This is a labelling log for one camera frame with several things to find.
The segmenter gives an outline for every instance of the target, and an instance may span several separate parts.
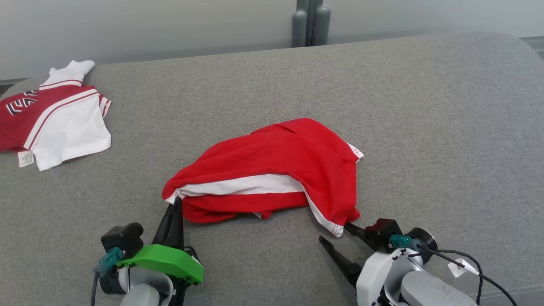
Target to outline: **white cable tag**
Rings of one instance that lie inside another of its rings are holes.
[[[18,152],[17,156],[19,157],[19,168],[34,163],[34,154],[31,151]]]
[[[464,260],[463,258],[459,258],[456,260],[457,262],[463,264],[465,267],[462,268],[456,264],[454,264],[453,262],[449,263],[448,264],[448,268],[452,271],[453,273],[453,276],[455,277],[459,277],[461,275],[463,275],[465,272],[469,271],[473,274],[476,274],[476,275],[479,275],[480,273],[478,273],[478,270],[476,270],[473,266],[471,266],[466,260]]]

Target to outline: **red garment with white stripe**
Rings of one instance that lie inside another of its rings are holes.
[[[309,205],[337,237],[359,218],[355,164],[363,154],[319,122],[302,118],[220,142],[181,169],[163,198],[183,199],[183,216],[218,222],[238,213],[262,219]]]
[[[72,61],[66,68],[51,69],[39,90],[2,100],[0,151],[30,150],[43,171],[109,148],[111,135],[103,117],[111,101],[94,86],[82,86],[94,65]]]

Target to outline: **gray table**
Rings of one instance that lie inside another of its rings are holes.
[[[38,76],[6,95],[36,89]],[[0,155],[0,304],[88,305],[100,236],[139,222],[151,238],[164,183],[211,145],[271,123],[316,119],[366,155],[360,226],[380,217],[427,229],[480,260],[519,305],[544,291],[544,64],[499,34],[422,36],[155,62],[99,65],[85,79],[113,105],[112,147],[40,173]],[[333,238],[309,208],[186,224],[205,283],[186,305],[356,305],[322,250],[370,250]],[[428,270],[473,295],[447,262]],[[120,296],[99,293],[97,305]],[[482,305],[509,305],[485,284]]]

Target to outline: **green bracket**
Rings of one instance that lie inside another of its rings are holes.
[[[162,272],[188,283],[202,283],[204,278],[204,267],[193,257],[180,249],[161,244],[143,246],[132,258],[117,263],[119,268],[132,265]]]

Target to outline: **white wall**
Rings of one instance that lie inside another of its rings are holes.
[[[0,80],[70,60],[127,62],[290,46],[296,0],[3,0]],[[544,35],[543,0],[324,0],[329,43],[485,30]]]
[[[544,36],[543,0],[324,0],[329,44],[488,31]]]

